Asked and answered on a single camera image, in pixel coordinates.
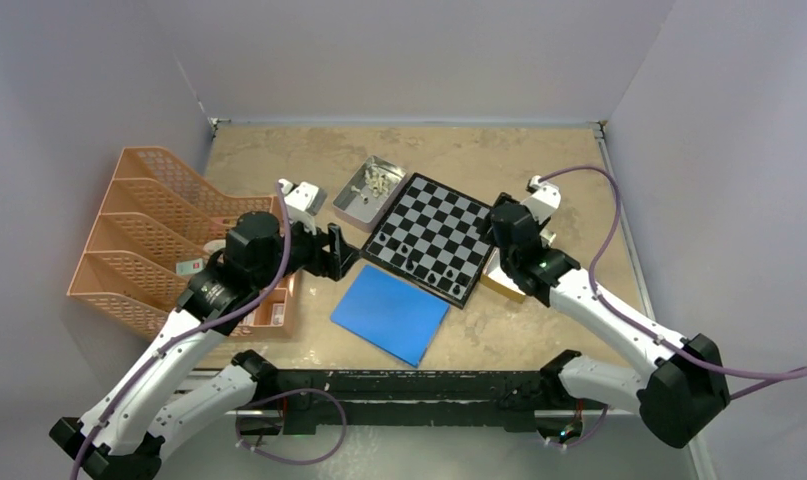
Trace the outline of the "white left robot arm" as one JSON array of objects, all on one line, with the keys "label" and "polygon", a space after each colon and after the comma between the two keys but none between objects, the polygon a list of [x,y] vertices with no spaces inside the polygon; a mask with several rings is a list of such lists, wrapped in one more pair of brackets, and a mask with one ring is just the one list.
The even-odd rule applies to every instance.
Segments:
[{"label": "white left robot arm", "polygon": [[339,281],[358,257],[334,223],[321,230],[267,212],[242,215],[123,379],[81,417],[62,417],[51,428],[50,438],[73,461],[70,476],[152,479],[176,447],[218,416],[289,397],[278,369],[246,350],[205,385],[170,399],[285,276],[305,271]]}]

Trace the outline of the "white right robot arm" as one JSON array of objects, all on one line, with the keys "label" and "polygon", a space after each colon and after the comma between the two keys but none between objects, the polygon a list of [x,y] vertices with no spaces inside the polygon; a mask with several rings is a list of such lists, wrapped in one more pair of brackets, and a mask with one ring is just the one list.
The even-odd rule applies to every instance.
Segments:
[{"label": "white right robot arm", "polygon": [[638,415],[663,443],[685,447],[731,403],[717,344],[703,334],[686,338],[629,305],[605,299],[606,289],[564,251],[546,246],[543,226],[530,209],[513,199],[497,201],[481,228],[494,245],[500,266],[526,296],[583,325],[618,352],[627,367],[599,363],[571,353],[552,362],[540,392],[555,407],[589,399]]}]

